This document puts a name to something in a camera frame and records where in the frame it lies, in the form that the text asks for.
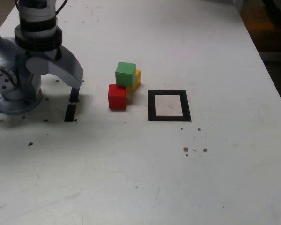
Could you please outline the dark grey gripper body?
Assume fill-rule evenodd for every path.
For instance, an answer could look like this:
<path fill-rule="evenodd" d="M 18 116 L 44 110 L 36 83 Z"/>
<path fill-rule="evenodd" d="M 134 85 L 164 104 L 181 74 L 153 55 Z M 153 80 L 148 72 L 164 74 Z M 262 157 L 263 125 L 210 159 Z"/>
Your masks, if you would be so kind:
<path fill-rule="evenodd" d="M 60 48 L 36 47 L 25 50 L 26 61 L 45 60 L 56 61 L 60 58 Z"/>

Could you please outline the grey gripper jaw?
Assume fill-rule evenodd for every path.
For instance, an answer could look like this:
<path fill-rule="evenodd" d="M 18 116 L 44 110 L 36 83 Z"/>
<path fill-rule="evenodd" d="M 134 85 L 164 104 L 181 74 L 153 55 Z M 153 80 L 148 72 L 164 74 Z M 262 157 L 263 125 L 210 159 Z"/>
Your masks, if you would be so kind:
<path fill-rule="evenodd" d="M 41 91 L 41 76 L 49 74 L 49 60 L 41 57 L 29 58 L 25 62 L 28 71 L 28 84 L 26 86 L 31 99 L 40 101 L 43 94 Z"/>
<path fill-rule="evenodd" d="M 60 46 L 60 58 L 49 62 L 49 74 L 60 78 L 72 88 L 82 85 L 83 68 L 77 58 L 64 46 Z"/>

